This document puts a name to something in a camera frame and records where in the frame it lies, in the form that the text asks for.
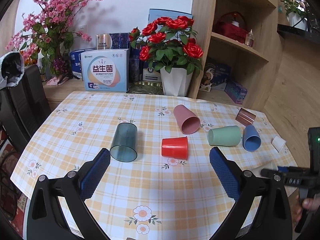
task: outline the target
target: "glass bottle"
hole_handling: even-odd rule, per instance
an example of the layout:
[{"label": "glass bottle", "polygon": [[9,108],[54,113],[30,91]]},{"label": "glass bottle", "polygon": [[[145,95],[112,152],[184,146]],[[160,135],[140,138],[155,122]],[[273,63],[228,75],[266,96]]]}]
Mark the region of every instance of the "glass bottle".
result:
[{"label": "glass bottle", "polygon": [[253,47],[253,43],[254,43],[254,35],[252,33],[252,30],[247,34],[246,38],[245,38],[245,45],[249,46],[249,47]]}]

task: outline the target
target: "metal bolt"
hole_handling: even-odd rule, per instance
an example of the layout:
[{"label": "metal bolt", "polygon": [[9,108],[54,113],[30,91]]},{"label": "metal bolt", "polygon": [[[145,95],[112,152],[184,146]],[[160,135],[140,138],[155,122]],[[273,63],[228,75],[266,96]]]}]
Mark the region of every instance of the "metal bolt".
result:
[{"label": "metal bolt", "polygon": [[75,171],[69,171],[69,172],[68,172],[68,177],[69,177],[69,178],[73,178],[75,175],[76,175],[76,172],[75,172]]},{"label": "metal bolt", "polygon": [[40,177],[39,177],[39,181],[44,181],[45,180],[45,176],[44,175],[41,175]]},{"label": "metal bolt", "polygon": [[252,176],[252,172],[251,171],[244,171],[243,172],[244,176],[246,176],[247,178],[250,178]]},{"label": "metal bolt", "polygon": [[281,177],[279,175],[275,175],[273,178],[275,179],[275,181],[281,181]]}]

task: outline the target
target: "wall outlet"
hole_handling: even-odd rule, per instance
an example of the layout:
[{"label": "wall outlet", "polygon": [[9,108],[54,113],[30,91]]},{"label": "wall outlet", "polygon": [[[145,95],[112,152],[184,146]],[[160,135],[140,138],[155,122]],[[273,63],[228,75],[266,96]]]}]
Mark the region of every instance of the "wall outlet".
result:
[{"label": "wall outlet", "polygon": [[79,31],[82,31],[82,32],[86,33],[87,32],[87,25],[71,26],[69,28],[69,31],[72,32],[72,33],[77,33]]}]

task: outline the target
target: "red basket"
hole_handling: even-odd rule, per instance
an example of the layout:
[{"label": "red basket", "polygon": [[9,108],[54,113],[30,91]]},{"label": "red basket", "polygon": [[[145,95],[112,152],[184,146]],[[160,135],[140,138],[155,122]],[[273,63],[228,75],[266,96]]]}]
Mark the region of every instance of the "red basket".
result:
[{"label": "red basket", "polygon": [[248,34],[248,31],[245,30],[245,29],[242,29],[240,27],[237,27],[231,23],[226,23],[226,22],[221,22],[221,20],[227,16],[227,15],[239,15],[243,21],[244,21],[244,25],[245,25],[245,28],[247,29],[247,23],[244,19],[244,17],[242,16],[241,13],[239,12],[229,12],[229,13],[226,13],[224,15],[222,15],[220,17],[220,19],[218,20],[218,23],[214,26],[214,32],[215,33],[218,33],[218,34],[221,34],[223,36],[226,36],[230,39],[233,39],[235,41],[239,41],[240,43],[244,43],[245,42],[245,38]]}]

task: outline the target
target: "plaid tablecloth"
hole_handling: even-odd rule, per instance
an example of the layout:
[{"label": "plaid tablecloth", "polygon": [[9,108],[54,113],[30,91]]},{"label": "plaid tablecloth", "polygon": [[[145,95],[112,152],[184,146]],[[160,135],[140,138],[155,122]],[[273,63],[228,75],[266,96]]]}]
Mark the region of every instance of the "plaid tablecloth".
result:
[{"label": "plaid tablecloth", "polygon": [[[161,156],[162,138],[184,137],[173,115],[183,104],[201,119],[198,132],[188,135],[189,158]],[[73,92],[49,116],[24,150],[11,180],[31,198],[37,178],[65,176],[92,160],[101,148],[110,148],[116,127],[131,122],[138,127],[138,158],[132,163],[111,159],[93,197],[85,201],[101,228],[112,240],[127,237],[148,240],[208,240],[230,211],[234,200],[227,197],[209,163],[207,132],[235,120],[237,106],[203,100],[156,95]],[[241,169],[274,161],[296,163],[287,147],[278,153],[271,145],[278,135],[263,113],[252,111],[262,145],[247,152],[219,147]],[[77,226],[62,199],[70,227]],[[244,225],[252,222],[258,207],[254,202]]]}]

